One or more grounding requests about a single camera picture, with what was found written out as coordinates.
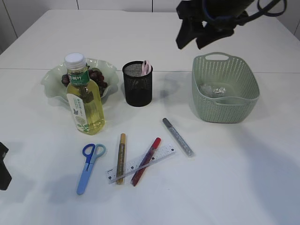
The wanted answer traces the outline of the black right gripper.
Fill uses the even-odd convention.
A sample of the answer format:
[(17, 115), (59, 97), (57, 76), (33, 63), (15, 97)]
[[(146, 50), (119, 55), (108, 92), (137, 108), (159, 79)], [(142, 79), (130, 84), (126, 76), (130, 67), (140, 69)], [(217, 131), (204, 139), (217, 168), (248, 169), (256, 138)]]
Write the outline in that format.
[(183, 49), (196, 38), (198, 49), (234, 34), (248, 0), (182, 0), (176, 7), (182, 19), (176, 44)]

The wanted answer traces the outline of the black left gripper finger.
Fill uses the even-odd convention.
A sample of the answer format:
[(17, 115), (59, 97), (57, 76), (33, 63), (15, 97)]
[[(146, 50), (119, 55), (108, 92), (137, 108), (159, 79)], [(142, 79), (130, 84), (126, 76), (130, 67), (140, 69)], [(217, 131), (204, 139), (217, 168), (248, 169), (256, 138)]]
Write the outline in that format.
[(4, 158), (8, 153), (8, 148), (0, 142), (0, 190), (7, 190), (12, 176), (4, 164)]

